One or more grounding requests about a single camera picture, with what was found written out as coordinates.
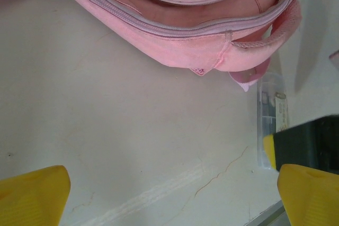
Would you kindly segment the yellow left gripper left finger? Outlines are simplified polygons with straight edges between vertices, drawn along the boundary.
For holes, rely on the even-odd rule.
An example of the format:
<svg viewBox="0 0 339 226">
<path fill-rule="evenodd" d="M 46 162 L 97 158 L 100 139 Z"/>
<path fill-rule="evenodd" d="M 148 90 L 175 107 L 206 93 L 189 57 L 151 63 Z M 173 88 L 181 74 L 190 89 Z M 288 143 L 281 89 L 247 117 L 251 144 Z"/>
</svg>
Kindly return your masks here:
<svg viewBox="0 0 339 226">
<path fill-rule="evenodd" d="M 0 226 L 59 226 L 69 193 L 62 165 L 2 179 Z"/>
</svg>

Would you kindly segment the pink student backpack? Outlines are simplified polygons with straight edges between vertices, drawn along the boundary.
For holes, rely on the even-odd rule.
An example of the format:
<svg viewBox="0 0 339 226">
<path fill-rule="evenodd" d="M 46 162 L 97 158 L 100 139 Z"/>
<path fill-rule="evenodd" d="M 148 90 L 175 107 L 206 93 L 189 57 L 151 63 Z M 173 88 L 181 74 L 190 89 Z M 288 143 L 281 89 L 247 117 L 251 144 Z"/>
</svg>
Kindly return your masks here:
<svg viewBox="0 0 339 226">
<path fill-rule="evenodd" d="M 298 0 L 75 0 L 163 65 L 216 69 L 247 91 L 301 21 Z"/>
</svg>

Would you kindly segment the long aluminium base rail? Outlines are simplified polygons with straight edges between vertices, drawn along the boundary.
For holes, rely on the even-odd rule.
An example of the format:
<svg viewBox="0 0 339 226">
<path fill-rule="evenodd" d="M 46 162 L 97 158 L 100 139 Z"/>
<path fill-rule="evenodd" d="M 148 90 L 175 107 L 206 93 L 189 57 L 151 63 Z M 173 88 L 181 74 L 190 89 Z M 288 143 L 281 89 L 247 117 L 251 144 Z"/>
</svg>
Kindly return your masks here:
<svg viewBox="0 0 339 226">
<path fill-rule="evenodd" d="M 278 201 L 244 226 L 291 226 L 291 224 L 282 201 Z"/>
</svg>

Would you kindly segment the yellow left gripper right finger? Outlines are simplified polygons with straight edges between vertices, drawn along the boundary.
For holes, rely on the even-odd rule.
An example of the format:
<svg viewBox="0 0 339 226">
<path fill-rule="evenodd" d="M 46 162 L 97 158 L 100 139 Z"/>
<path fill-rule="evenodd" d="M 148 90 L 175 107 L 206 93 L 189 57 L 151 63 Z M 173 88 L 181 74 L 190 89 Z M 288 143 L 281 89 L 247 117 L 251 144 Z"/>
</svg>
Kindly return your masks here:
<svg viewBox="0 0 339 226">
<path fill-rule="evenodd" d="M 277 186 L 291 226 L 339 226 L 339 175 L 285 164 Z"/>
</svg>

